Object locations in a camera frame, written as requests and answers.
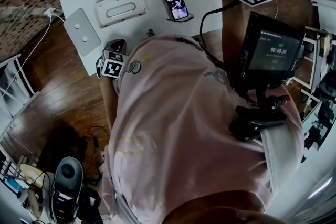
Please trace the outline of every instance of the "hand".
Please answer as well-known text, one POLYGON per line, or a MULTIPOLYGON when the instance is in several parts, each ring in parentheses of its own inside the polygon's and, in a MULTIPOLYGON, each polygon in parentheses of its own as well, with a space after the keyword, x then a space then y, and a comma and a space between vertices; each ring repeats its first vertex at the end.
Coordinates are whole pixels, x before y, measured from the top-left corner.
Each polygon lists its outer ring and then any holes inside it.
POLYGON ((285 224, 269 215, 252 211, 237 211, 237 219, 245 224, 285 224))

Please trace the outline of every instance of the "wooden floor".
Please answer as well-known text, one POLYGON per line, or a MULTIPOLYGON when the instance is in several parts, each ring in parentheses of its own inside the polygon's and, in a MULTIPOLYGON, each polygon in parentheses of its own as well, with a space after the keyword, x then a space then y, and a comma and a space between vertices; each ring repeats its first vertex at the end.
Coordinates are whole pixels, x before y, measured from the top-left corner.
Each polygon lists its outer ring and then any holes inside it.
MULTIPOLYGON (((272 1, 260 5, 256 11, 274 17, 276 3, 272 1)), ((310 0, 279 0, 277 19, 303 28, 305 25, 313 26, 313 19, 317 18, 310 0)), ((37 37, 28 46, 21 62, 40 38, 37 37)), ((220 56, 221 31, 206 33, 205 38, 215 55, 220 56)), ((24 71, 32 87, 41 93, 15 120, 10 135, 5 135, 1 141, 14 159, 18 160, 21 154, 29 155, 31 152, 39 156, 52 131, 60 125, 74 127, 80 136, 86 135, 92 125, 107 128, 98 79, 96 76, 87 76, 61 22, 51 26, 44 40, 27 60, 24 71)), ((108 142, 107 135, 101 130, 95 130, 94 134, 99 138, 99 149, 103 150, 108 142)), ((86 166, 93 150, 93 142, 90 140, 86 166)), ((95 154, 91 170, 95 169, 94 164, 100 160, 99 154, 95 154)))

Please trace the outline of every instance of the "pink t-shirt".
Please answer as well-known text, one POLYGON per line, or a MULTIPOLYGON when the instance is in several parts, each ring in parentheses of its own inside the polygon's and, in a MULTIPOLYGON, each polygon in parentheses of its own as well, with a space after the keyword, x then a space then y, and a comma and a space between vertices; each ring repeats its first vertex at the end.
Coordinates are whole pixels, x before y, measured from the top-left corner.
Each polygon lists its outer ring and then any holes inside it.
MULTIPOLYGON (((236 107, 247 102, 197 42, 155 36, 138 45, 125 66, 115 85, 118 111, 103 193, 112 192, 113 182, 140 223, 161 223, 187 201, 230 190, 250 191, 267 206, 272 195, 263 146, 240 142, 229 130, 236 107)), ((293 102, 284 110, 302 147, 293 102)))

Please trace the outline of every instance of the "small screen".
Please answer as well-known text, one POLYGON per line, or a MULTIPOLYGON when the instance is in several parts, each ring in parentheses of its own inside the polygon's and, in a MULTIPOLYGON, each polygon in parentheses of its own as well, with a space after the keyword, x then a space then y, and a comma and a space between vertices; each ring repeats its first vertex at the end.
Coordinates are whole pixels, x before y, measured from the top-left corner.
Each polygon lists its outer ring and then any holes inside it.
POLYGON ((189 15, 183 0, 167 0, 167 3, 175 20, 182 19, 189 15))
POLYGON ((250 70, 289 71, 300 40, 261 30, 250 70))

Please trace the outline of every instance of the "phone screen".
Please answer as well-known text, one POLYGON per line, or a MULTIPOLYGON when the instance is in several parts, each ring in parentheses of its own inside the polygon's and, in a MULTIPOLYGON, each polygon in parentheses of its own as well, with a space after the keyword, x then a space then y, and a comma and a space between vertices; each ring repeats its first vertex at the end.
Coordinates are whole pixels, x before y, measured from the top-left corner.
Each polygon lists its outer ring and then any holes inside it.
POLYGON ((175 20, 188 17, 189 13, 183 0, 167 0, 168 7, 171 10, 175 20))

